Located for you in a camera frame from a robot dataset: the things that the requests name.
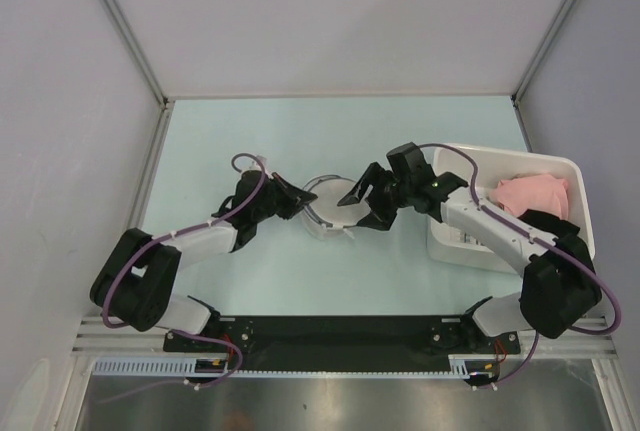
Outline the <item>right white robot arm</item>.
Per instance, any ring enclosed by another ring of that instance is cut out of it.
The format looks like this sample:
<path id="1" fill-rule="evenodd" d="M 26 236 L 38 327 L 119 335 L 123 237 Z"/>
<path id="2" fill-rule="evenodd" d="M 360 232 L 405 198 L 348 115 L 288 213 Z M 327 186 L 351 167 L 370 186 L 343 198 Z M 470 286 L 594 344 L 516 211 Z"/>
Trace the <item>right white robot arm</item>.
<path id="1" fill-rule="evenodd" d="M 555 339 L 603 297 L 586 243 L 575 233 L 553 233 L 509 215 L 481 199 L 473 178 L 436 174 L 413 142 L 387 154 L 388 167 L 371 163 L 339 206 L 366 204 L 359 226 L 387 231 L 402 208 L 470 234 L 522 279 L 519 292 L 472 306 L 461 327 L 463 344 L 484 352 L 497 336 L 533 330 Z"/>

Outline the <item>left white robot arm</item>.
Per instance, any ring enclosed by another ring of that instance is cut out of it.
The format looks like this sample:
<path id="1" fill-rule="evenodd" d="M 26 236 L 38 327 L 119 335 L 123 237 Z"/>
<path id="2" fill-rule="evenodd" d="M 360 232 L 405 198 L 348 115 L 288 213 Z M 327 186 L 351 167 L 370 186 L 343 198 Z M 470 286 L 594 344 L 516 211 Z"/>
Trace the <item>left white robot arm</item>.
<path id="1" fill-rule="evenodd" d="M 110 329 L 181 331 L 197 349 L 210 350 L 221 338 L 214 309 L 176 293 L 178 273 L 242 249 L 260 223 L 274 216 L 289 220 L 316 199 L 276 173 L 245 171 L 235 193 L 201 224 L 157 237 L 139 228 L 126 230 L 94 281 L 90 299 Z"/>

